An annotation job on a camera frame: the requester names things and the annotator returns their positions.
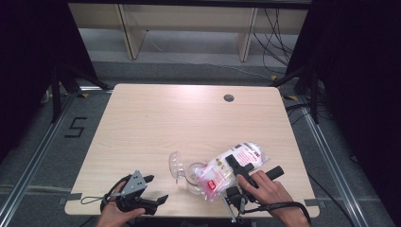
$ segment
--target plastic bag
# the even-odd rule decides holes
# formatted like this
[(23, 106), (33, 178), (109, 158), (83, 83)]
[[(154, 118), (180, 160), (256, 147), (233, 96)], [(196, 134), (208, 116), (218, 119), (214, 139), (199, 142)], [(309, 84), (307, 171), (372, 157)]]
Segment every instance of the plastic bag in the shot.
[(211, 160), (206, 166), (197, 168), (195, 174), (205, 198), (209, 201), (236, 183), (233, 169), (225, 160), (231, 154), (241, 166), (251, 163), (253, 168), (261, 167), (268, 160), (257, 144), (249, 142), (239, 144)]

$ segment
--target person's left hand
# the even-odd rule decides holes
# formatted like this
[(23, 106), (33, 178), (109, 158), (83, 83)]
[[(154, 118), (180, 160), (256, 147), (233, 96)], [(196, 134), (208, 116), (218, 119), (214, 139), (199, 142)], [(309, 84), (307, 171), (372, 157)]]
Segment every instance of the person's left hand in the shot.
[[(120, 183), (114, 190), (119, 192), (123, 183)], [(115, 204), (115, 198), (111, 197), (109, 203), (104, 206), (96, 227), (121, 227), (127, 221), (145, 214), (144, 208), (134, 209), (129, 212), (122, 212)]]

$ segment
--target person's right hand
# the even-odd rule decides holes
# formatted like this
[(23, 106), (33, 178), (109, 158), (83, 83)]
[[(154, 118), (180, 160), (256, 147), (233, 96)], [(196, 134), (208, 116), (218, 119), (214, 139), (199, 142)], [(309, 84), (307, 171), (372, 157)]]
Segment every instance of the person's right hand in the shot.
[[(293, 201), (283, 185), (280, 182), (273, 182), (262, 170), (251, 175), (258, 188), (253, 187), (240, 174), (236, 175), (236, 178), (241, 187), (251, 193), (262, 204)], [(285, 226), (309, 226), (304, 213), (298, 207), (280, 208), (269, 211), (269, 213), (283, 221)]]

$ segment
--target table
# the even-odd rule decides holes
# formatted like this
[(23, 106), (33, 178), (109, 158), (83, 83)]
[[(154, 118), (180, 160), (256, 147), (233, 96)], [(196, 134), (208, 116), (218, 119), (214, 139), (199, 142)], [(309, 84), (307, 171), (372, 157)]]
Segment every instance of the table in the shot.
[[(226, 95), (234, 101), (226, 101)], [(184, 180), (176, 184), (168, 157), (179, 151), (184, 163), (209, 161), (248, 141), (257, 143), (270, 157), (263, 170), (284, 169), (278, 180), (296, 201), (315, 199), (276, 88), (118, 84), (71, 193), (102, 197), (115, 182), (138, 169), (144, 176), (155, 177), (144, 199), (169, 195), (155, 217), (228, 218), (220, 199), (205, 201), (187, 191)], [(307, 209), (311, 217), (319, 215), (318, 206)], [(99, 201), (85, 205), (68, 201), (65, 212), (99, 215)], [(268, 215), (257, 212), (245, 217)]]

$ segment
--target human hand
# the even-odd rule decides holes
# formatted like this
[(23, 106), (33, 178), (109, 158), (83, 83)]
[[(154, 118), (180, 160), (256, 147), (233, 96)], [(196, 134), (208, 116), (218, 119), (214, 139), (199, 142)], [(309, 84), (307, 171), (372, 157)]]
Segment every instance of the human hand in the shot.
[[(119, 192), (123, 185), (124, 182), (120, 183), (115, 188), (114, 192)], [(118, 209), (114, 200), (115, 197), (111, 197), (109, 203), (104, 206), (96, 227), (121, 227), (127, 221), (139, 217), (146, 212), (144, 208), (134, 209), (129, 212), (122, 212), (120, 209)]]
[[(236, 178), (242, 188), (251, 193), (262, 204), (293, 201), (283, 185), (280, 182), (273, 182), (262, 170), (251, 175), (258, 188), (248, 183), (240, 174), (236, 175)], [(285, 226), (309, 226), (306, 217), (297, 207), (280, 208), (269, 211), (269, 213), (283, 221)]]

